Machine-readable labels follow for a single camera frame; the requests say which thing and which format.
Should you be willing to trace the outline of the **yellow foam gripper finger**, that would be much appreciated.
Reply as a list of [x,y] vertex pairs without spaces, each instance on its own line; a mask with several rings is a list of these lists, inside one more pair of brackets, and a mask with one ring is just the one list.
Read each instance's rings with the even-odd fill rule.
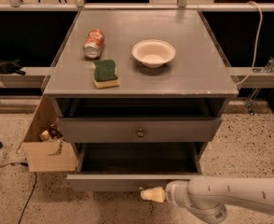
[[146,201],[163,203],[165,201],[165,191],[162,187],[145,189],[141,191],[141,198]]

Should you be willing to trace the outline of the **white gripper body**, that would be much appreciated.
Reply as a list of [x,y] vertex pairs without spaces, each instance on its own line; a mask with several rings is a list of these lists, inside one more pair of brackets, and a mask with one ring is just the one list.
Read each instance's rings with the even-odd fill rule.
[[188,182],[175,180],[167,184],[165,188],[166,201],[175,207],[190,207],[191,199],[188,195]]

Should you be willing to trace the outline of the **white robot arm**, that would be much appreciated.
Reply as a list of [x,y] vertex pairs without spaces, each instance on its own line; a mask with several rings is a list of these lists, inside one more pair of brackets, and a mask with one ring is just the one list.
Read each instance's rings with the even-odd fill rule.
[[227,204],[274,216],[274,178],[201,176],[142,190],[141,197],[184,208],[207,224],[223,222]]

